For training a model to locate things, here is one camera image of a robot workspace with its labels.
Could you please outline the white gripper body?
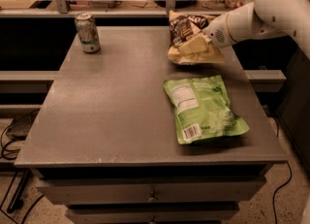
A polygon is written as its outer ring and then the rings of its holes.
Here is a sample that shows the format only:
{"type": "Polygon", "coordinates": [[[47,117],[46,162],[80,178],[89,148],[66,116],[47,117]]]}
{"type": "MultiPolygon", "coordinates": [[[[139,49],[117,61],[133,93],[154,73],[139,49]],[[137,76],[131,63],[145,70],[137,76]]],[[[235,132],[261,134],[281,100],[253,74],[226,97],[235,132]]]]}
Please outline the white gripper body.
{"type": "Polygon", "coordinates": [[[236,44],[228,26],[228,14],[223,14],[211,20],[202,32],[211,40],[217,48],[225,48],[236,44]]]}

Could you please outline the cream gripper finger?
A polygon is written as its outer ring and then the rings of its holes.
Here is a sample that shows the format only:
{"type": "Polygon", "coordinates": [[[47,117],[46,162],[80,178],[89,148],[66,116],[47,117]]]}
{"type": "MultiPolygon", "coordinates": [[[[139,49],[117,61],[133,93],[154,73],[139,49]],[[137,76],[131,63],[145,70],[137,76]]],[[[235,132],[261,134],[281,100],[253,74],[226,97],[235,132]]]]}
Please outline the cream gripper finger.
{"type": "Polygon", "coordinates": [[[183,43],[178,50],[183,55],[198,53],[208,49],[207,41],[204,36],[196,36],[193,39],[183,43]]]}

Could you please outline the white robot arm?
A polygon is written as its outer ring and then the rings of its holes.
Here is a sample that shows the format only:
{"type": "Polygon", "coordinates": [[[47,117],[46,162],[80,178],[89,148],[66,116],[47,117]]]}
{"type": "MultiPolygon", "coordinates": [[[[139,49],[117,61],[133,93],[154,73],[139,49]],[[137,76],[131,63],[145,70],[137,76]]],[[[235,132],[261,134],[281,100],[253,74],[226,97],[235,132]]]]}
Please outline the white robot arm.
{"type": "Polygon", "coordinates": [[[310,58],[309,0],[253,0],[210,21],[178,47],[183,55],[225,48],[245,40],[290,36],[310,58]]]}

